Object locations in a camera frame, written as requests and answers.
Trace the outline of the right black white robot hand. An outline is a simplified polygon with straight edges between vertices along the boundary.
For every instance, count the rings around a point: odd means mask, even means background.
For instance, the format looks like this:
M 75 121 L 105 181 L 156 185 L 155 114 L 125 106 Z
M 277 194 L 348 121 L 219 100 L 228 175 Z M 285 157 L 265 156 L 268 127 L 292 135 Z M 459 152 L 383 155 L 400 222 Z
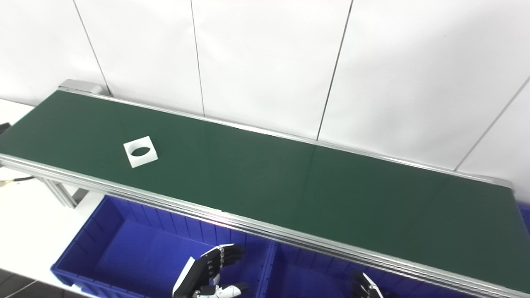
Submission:
M 381 290 L 368 275 L 360 270 L 353 270 L 352 276 L 355 282 L 351 298 L 383 298 Z

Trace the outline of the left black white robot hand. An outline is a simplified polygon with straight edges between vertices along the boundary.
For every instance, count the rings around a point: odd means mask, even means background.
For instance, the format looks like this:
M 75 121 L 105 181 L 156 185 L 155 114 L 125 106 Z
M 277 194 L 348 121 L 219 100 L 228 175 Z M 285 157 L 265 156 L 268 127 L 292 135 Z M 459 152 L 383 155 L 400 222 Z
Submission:
M 200 258 L 190 257 L 176 283 L 173 298 L 236 298 L 250 289 L 250 284 L 220 284 L 221 269 L 242 259 L 246 249 L 234 243 L 218 245 Z

